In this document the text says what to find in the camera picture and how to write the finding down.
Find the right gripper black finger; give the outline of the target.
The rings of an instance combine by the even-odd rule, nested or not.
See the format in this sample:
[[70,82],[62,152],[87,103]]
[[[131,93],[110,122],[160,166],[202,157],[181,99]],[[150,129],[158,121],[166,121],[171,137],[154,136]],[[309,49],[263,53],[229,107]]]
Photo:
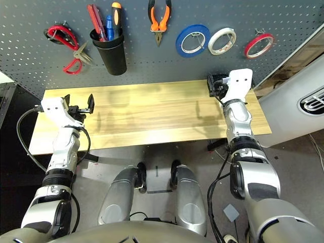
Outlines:
[[214,97],[214,78],[211,73],[208,73],[208,78],[207,78],[207,84],[208,84],[208,90],[209,90],[209,96]]

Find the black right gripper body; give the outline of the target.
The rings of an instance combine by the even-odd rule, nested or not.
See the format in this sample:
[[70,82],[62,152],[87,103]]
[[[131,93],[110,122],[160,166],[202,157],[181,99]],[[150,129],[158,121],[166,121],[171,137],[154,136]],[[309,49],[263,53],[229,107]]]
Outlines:
[[223,99],[228,91],[229,77],[218,77],[214,82],[214,90],[219,99]]

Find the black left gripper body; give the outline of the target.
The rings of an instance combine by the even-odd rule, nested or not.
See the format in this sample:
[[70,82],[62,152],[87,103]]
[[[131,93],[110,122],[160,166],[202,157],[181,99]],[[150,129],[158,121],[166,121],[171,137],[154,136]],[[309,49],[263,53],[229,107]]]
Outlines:
[[86,113],[89,113],[89,109],[79,109],[78,106],[69,106],[68,114],[76,121],[83,122],[86,118]]

